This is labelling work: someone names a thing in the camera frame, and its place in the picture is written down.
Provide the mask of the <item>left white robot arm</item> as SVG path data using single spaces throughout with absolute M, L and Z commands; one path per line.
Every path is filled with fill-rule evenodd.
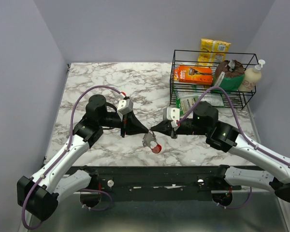
M 92 191 L 98 187 L 98 173 L 88 167 L 67 178 L 63 176 L 98 141 L 105 127 L 119 128 L 122 137 L 148 133 L 136 118 L 129 97 L 124 97 L 115 107 L 103 95 L 91 96 L 86 113 L 72 126 L 65 146 L 38 172 L 30 178 L 23 176 L 17 182 L 17 203 L 22 207 L 22 214 L 29 212 L 45 221 L 66 197 L 81 189 Z

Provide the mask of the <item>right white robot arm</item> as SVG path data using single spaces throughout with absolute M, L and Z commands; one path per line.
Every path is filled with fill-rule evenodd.
M 237 155 L 257 165 L 261 170 L 245 170 L 224 166 L 222 173 L 213 176 L 217 189 L 230 186 L 247 186 L 273 192 L 290 203 L 290 158 L 280 155 L 218 119 L 218 110 L 208 102 L 200 102 L 193 117 L 179 122 L 179 110 L 167 107 L 163 120 L 152 131 L 175 139 L 178 135 L 204 135 L 210 147 Z

